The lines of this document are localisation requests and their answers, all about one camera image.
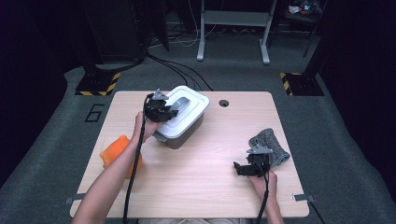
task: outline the light wood tabletop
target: light wood tabletop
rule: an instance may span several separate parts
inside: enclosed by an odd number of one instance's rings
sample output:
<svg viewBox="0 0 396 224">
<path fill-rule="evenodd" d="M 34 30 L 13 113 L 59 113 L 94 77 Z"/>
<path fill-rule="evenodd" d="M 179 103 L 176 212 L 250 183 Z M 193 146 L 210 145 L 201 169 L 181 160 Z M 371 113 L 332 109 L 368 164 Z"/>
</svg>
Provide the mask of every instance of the light wood tabletop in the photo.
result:
<svg viewBox="0 0 396 224">
<path fill-rule="evenodd" d="M 120 135 L 132 136 L 134 117 L 142 110 L 152 91 L 118 91 L 106 115 L 78 193 L 85 193 L 103 171 L 99 154 Z M 143 166 L 137 172 L 130 198 L 128 217 L 211 218 L 258 215 L 262 201 L 250 181 L 236 174 L 233 162 L 247 165 L 248 140 L 272 128 L 279 144 L 290 153 L 272 95 L 263 91 L 200 91 L 210 100 L 201 127 L 179 149 L 171 149 L 154 137 L 142 146 Z M 220 100 L 229 105 L 220 106 Z M 292 154 L 277 166 L 277 199 L 283 217 L 305 217 L 305 201 L 295 202 L 292 194 L 302 194 Z M 122 217 L 125 180 L 108 217 Z M 74 201 L 73 216 L 81 201 Z"/>
</svg>

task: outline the container lid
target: container lid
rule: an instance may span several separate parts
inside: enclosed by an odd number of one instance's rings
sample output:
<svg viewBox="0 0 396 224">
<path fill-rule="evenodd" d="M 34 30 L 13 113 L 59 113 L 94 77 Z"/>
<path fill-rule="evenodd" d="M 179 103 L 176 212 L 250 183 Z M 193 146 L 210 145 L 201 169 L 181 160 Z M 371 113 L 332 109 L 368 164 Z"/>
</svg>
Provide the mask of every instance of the container lid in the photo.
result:
<svg viewBox="0 0 396 224">
<path fill-rule="evenodd" d="M 186 132 L 190 126 L 204 114 L 209 106 L 209 98 L 186 86 L 178 86 L 166 96 L 169 99 L 166 105 L 178 105 L 177 116 L 167 121 L 157 132 L 166 138 L 178 138 Z"/>
</svg>

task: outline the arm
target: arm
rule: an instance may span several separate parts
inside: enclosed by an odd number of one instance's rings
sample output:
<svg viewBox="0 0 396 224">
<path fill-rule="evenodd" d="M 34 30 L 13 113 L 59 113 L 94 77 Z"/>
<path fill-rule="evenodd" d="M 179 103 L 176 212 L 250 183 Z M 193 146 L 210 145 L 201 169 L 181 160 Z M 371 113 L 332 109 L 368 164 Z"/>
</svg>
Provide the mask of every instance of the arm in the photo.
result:
<svg viewBox="0 0 396 224">
<path fill-rule="evenodd" d="M 139 112 L 135 118 L 134 134 L 130 143 L 92 183 L 73 218 L 73 223 L 105 223 L 108 211 L 116 200 L 134 160 L 142 121 L 143 113 Z M 154 123 L 148 119 L 143 142 L 161 125 L 163 123 Z"/>
<path fill-rule="evenodd" d="M 269 224 L 283 224 L 283 218 L 280 214 L 279 204 L 276 199 L 276 189 L 277 189 L 277 176 L 273 171 L 269 171 L 269 185 L 268 185 L 268 200 L 265 205 L 265 214 L 267 215 Z M 264 177 L 249 176 L 254 188 L 259 194 L 260 198 L 264 198 L 265 192 L 265 181 Z"/>
</svg>

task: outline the orange cloth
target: orange cloth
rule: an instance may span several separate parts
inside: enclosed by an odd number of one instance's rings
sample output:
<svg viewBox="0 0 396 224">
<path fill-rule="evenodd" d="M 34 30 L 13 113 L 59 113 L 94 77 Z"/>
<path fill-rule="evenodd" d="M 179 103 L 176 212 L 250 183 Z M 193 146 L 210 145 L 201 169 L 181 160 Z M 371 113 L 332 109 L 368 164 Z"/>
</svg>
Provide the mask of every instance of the orange cloth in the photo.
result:
<svg viewBox="0 0 396 224">
<path fill-rule="evenodd" d="M 131 140 L 128 139 L 126 135 L 120 136 L 115 142 L 110 144 L 108 148 L 100 153 L 100 157 L 103 160 L 104 163 L 104 168 L 106 169 L 108 165 L 111 164 L 120 154 L 121 152 L 128 146 L 129 142 Z M 139 161 L 137 163 L 136 171 L 142 167 L 142 154 L 139 155 Z M 131 164 L 131 167 L 129 167 L 128 170 L 128 175 L 126 178 L 131 178 L 132 175 L 132 170 L 134 169 L 134 161 Z"/>
</svg>

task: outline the carpeted floor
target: carpeted floor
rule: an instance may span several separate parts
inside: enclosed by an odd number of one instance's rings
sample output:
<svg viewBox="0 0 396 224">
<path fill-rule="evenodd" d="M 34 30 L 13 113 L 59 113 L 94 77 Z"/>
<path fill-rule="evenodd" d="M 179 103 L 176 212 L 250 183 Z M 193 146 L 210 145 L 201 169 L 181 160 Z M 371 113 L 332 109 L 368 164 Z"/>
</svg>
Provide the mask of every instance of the carpeted floor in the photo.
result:
<svg viewBox="0 0 396 224">
<path fill-rule="evenodd" d="M 277 35 L 269 49 L 271 64 L 262 64 L 257 35 L 231 35 L 206 42 L 205 59 L 196 61 L 198 42 L 173 43 L 149 53 L 195 69 L 214 91 L 269 91 L 296 164 L 305 193 L 327 223 L 396 223 L 396 205 L 380 174 L 364 159 L 349 136 L 320 76 L 325 96 L 288 96 L 281 72 L 303 72 L 314 46 L 303 58 L 305 37 Z M 204 91 L 209 88 L 194 73 Z M 170 91 L 184 80 L 147 58 L 122 72 L 109 96 L 76 96 L 83 76 L 76 68 L 65 74 L 68 90 L 44 131 L 0 190 L 0 223 L 69 223 L 70 204 L 77 192 L 115 91 Z M 93 105 L 102 111 L 98 122 L 84 122 Z M 108 223 L 121 223 L 112 219 Z M 308 217 L 286 223 L 320 223 L 313 209 Z"/>
</svg>

